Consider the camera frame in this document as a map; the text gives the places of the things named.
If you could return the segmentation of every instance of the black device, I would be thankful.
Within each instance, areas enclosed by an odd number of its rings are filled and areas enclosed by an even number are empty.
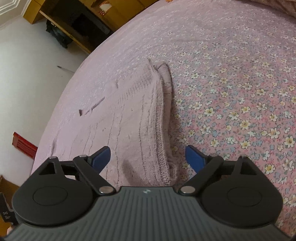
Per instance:
[[[248,157],[224,161],[188,146],[186,159],[197,174],[178,191],[116,192],[99,175],[110,155],[103,147],[73,161],[48,158],[14,194],[20,225],[4,240],[290,240],[274,225],[283,206],[280,193]]]

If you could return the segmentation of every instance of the wooden shelf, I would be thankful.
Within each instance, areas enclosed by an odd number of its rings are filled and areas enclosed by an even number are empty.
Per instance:
[[[63,31],[75,43],[77,43],[78,46],[81,47],[84,51],[86,51],[87,53],[91,53],[92,51],[94,51],[95,47],[93,47],[87,39],[85,39],[74,28],[66,24],[59,17],[48,15],[43,11],[40,11],[40,13],[49,21],[51,21],[55,26],[57,26],[61,31]]]

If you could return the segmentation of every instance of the pink bedsheet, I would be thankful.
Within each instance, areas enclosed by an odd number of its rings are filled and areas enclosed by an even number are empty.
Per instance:
[[[296,233],[296,21],[261,5],[161,0],[136,16],[83,62],[65,88],[33,171],[55,154],[59,130],[79,109],[147,58],[166,61],[172,74],[169,135],[180,182],[194,175],[184,159],[188,144],[226,160],[247,154],[283,196],[278,227]]]

